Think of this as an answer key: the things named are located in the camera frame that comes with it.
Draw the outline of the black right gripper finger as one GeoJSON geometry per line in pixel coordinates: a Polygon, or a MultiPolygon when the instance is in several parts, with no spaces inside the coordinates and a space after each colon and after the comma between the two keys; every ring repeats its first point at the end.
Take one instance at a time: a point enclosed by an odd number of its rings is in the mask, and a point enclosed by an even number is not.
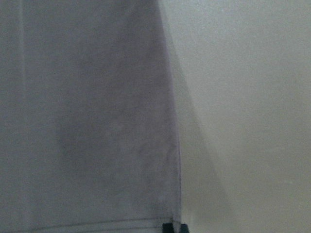
{"type": "Polygon", "coordinates": [[[190,231],[187,224],[175,226],[173,223],[163,223],[162,233],[190,233],[190,231]]]}

